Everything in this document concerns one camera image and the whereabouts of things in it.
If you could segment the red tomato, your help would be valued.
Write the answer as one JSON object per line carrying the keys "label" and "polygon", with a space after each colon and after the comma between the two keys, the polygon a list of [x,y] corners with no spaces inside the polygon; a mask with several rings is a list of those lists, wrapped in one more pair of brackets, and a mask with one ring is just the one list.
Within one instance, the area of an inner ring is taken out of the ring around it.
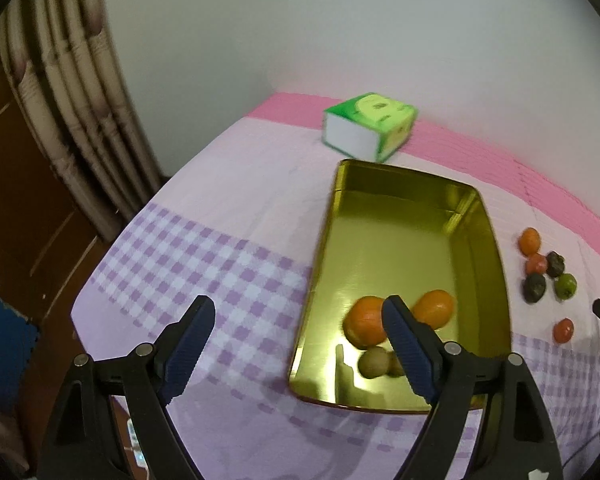
{"label": "red tomato", "polygon": [[524,264],[524,273],[530,274],[545,274],[547,271],[548,262],[544,255],[538,254],[537,252],[530,255],[526,263]]}
{"label": "red tomato", "polygon": [[556,344],[566,344],[574,335],[574,324],[570,318],[563,318],[553,327],[553,338]]}

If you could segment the green tissue pack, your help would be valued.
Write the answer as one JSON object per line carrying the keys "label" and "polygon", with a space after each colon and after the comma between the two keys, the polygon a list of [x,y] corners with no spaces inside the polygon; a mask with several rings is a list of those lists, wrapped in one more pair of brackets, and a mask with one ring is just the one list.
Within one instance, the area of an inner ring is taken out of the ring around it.
{"label": "green tissue pack", "polygon": [[324,109],[322,141],[349,158],[386,162],[410,138],[416,107],[368,92]]}

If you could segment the small olive brown fruit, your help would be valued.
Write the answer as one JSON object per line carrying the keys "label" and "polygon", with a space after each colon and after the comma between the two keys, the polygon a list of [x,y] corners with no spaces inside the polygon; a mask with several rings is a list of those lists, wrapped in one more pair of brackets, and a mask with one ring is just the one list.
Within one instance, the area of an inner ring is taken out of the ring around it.
{"label": "small olive brown fruit", "polygon": [[365,379],[374,379],[389,373],[390,354],[382,347],[370,347],[358,358],[358,372]]}

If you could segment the gold toffee tin box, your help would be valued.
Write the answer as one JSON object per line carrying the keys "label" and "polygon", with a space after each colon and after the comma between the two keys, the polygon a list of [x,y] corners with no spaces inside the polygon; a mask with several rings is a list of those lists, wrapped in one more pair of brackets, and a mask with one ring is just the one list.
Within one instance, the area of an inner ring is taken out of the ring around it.
{"label": "gold toffee tin box", "polygon": [[404,378],[367,379],[342,322],[364,296],[411,306],[430,290],[455,300],[437,331],[477,356],[512,348],[498,243],[473,186],[346,159],[338,165],[301,315],[288,382],[298,398],[348,410],[426,413]]}

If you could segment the green tomato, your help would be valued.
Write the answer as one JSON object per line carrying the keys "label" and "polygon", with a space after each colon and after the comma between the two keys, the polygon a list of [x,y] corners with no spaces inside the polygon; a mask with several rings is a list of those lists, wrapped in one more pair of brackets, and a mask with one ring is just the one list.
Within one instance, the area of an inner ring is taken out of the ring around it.
{"label": "green tomato", "polygon": [[578,289],[578,281],[571,273],[563,273],[554,279],[554,293],[560,301],[572,298]]}

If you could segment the yellow orange kumquat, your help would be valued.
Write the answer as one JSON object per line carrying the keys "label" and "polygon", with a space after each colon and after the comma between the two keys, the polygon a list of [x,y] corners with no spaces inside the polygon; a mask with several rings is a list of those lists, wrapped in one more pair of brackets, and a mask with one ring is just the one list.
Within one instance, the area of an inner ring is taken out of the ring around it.
{"label": "yellow orange kumquat", "polygon": [[411,306],[418,322],[438,330],[451,321],[455,312],[455,298],[443,289],[430,290]]}

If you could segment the dark fruit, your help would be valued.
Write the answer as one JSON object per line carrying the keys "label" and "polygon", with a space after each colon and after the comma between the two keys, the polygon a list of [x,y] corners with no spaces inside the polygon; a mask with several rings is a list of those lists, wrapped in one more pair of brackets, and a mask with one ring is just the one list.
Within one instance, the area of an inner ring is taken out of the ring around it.
{"label": "dark fruit", "polygon": [[543,274],[532,272],[522,283],[522,296],[527,304],[536,304],[546,292],[546,279]]}
{"label": "dark fruit", "polygon": [[548,252],[546,258],[546,274],[552,279],[556,280],[565,273],[565,258],[559,255],[558,252]]}

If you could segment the blue foam mat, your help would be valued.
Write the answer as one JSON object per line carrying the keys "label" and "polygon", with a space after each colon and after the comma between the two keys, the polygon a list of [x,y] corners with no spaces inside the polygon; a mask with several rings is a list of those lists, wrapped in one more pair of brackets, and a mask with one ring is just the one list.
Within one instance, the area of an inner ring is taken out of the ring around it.
{"label": "blue foam mat", "polygon": [[21,379],[38,342],[38,329],[0,298],[0,411],[15,405]]}

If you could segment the orange mandarin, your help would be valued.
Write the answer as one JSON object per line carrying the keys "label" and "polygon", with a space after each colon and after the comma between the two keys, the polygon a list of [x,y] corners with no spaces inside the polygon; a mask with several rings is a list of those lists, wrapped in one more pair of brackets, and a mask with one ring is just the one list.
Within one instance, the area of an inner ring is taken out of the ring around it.
{"label": "orange mandarin", "polygon": [[350,307],[343,319],[342,329],[344,336],[356,348],[365,350],[387,339],[381,317],[383,303],[380,297],[365,296]]}
{"label": "orange mandarin", "polygon": [[517,245],[520,252],[526,257],[531,257],[537,254],[540,251],[541,243],[542,240],[540,233],[531,226],[525,228],[517,240]]}

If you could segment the beige patterned curtain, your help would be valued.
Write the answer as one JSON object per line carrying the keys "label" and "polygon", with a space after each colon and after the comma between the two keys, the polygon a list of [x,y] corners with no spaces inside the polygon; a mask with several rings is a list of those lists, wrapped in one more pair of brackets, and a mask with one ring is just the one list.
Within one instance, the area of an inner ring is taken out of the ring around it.
{"label": "beige patterned curtain", "polygon": [[10,0],[0,55],[38,148],[111,242],[161,174],[109,36],[104,0]]}

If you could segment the brown wooden door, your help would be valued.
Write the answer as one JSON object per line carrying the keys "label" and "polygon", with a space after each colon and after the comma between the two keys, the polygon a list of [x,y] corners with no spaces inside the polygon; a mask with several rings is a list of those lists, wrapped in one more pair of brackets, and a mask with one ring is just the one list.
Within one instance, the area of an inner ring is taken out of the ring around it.
{"label": "brown wooden door", "polygon": [[0,299],[41,322],[106,247],[35,143],[0,57]]}

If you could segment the pink purple checkered tablecloth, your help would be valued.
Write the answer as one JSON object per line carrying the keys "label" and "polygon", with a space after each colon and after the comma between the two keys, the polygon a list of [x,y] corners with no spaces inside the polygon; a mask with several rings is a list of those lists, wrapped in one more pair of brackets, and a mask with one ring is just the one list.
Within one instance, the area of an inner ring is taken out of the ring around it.
{"label": "pink purple checkered tablecloth", "polygon": [[[302,402],[287,387],[311,262],[337,152],[322,143],[324,96],[277,93],[186,164],[114,242],[72,310],[95,359],[154,340],[195,297],[216,324],[170,414],[208,479],[390,479],[422,426]],[[566,302],[509,296],[513,344],[550,413],[564,473],[600,454],[600,217],[511,154],[419,122],[396,166],[474,186],[486,203],[506,283],[519,282],[516,239],[532,226],[578,281]],[[566,344],[554,325],[574,324]]]}

